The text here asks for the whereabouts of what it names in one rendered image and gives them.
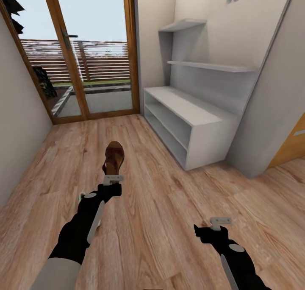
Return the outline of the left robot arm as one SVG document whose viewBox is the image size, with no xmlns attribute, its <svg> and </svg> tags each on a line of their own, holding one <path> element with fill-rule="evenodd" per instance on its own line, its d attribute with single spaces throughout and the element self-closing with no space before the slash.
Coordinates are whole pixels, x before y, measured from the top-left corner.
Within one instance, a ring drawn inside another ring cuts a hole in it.
<svg viewBox="0 0 305 290">
<path fill-rule="evenodd" d="M 85 194 L 79 202 L 78 213 L 61 230 L 58 244 L 50 254 L 41 272 L 29 290 L 74 290 L 77 277 L 100 224 L 105 203 L 112 196 L 120 196 L 122 185 L 112 181 L 124 181 L 123 175 L 104 176 L 103 185 L 97 191 Z"/>
</svg>

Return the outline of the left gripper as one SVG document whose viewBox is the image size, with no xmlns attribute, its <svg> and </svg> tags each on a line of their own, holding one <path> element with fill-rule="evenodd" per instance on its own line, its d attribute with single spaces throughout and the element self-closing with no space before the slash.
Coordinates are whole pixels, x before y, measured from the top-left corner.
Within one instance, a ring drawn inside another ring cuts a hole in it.
<svg viewBox="0 0 305 290">
<path fill-rule="evenodd" d="M 109 186 L 104 186 L 102 184 L 99 184 L 98 185 L 98 191 L 99 190 L 106 190 L 108 193 L 109 193 L 109 199 L 112 197 L 112 196 L 120 196 L 121 195 L 121 188 L 122 188 L 122 185 L 117 183 L 117 184 L 112 184 L 112 185 L 109 185 Z M 108 201 L 109 201 L 108 199 Z"/>
</svg>

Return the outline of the sandal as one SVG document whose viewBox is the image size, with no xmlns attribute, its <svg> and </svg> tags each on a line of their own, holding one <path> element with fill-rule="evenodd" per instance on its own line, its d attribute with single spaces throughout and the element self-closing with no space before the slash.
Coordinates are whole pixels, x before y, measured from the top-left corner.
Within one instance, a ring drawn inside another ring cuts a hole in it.
<svg viewBox="0 0 305 290">
<path fill-rule="evenodd" d="M 107 175 L 119 175 L 119 169 L 124 161 L 125 153 L 122 145 L 117 141 L 111 141 L 105 151 L 105 163 L 102 170 Z M 120 181 L 112 181 L 112 184 L 117 184 Z"/>
</svg>

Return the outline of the gym shoe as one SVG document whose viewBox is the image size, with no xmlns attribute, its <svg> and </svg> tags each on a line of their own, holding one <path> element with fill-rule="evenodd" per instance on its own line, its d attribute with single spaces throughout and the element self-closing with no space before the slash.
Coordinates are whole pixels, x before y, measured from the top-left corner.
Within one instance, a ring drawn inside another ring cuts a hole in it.
<svg viewBox="0 0 305 290">
<path fill-rule="evenodd" d="M 79 202 L 83 199 L 83 197 L 85 196 L 85 193 L 83 193 L 83 192 L 81 192 L 80 194 L 79 194 Z"/>
</svg>

